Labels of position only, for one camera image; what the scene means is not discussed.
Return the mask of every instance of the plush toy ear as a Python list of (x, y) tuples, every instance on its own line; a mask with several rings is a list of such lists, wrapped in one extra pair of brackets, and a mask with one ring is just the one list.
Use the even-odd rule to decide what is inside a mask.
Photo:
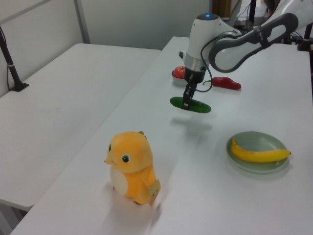
[(144, 137), (146, 137), (146, 136), (145, 136), (145, 133), (143, 133), (143, 131), (138, 131), (138, 133), (140, 133), (140, 134), (144, 135)]

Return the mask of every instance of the plush toy eye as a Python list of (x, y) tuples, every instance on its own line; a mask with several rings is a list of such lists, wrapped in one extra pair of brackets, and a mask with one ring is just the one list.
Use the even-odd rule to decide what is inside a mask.
[(127, 163), (129, 160), (130, 160), (130, 156), (128, 156), (128, 155), (123, 155), (123, 157), (122, 157), (122, 161), (123, 162), (125, 162), (125, 163)]

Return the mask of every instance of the green plate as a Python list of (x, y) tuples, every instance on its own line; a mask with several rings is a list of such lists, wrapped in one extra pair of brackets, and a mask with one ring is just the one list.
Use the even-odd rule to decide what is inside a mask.
[[(182, 97), (173, 97), (170, 99), (170, 102), (173, 106), (184, 109), (184, 103)], [(189, 110), (196, 113), (209, 113), (211, 111), (211, 107), (205, 103), (192, 99), (189, 104)]]
[(267, 151), (274, 149), (286, 149), (283, 143), (281, 143), (278, 139), (273, 136), (270, 136), (265, 133), (256, 132), (256, 131), (248, 131), (238, 133), (227, 141), (226, 150), (231, 160), (246, 171), (250, 171), (253, 173), (272, 173), (277, 170), (284, 168), (288, 164), (288, 158), (283, 159), (281, 161), (272, 162), (272, 163), (251, 163), (243, 161), (237, 158), (231, 151), (231, 140), (235, 138), (238, 145), (242, 148), (250, 151)]

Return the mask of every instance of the tag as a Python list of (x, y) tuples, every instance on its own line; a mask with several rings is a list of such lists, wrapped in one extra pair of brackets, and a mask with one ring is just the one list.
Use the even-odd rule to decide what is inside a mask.
[(161, 190), (161, 184), (160, 184), (160, 181), (157, 180), (149, 189), (149, 195), (150, 195), (149, 205), (150, 206), (152, 206), (153, 202), (155, 202), (155, 199), (157, 198), (157, 195), (160, 192), (160, 190)]

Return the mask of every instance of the red pepper toy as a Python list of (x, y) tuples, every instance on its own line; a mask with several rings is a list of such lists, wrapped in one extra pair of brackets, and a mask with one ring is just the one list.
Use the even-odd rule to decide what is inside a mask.
[(241, 89), (241, 85), (238, 82), (234, 82), (229, 77), (214, 77), (213, 86), (215, 87), (224, 87), (232, 90)]

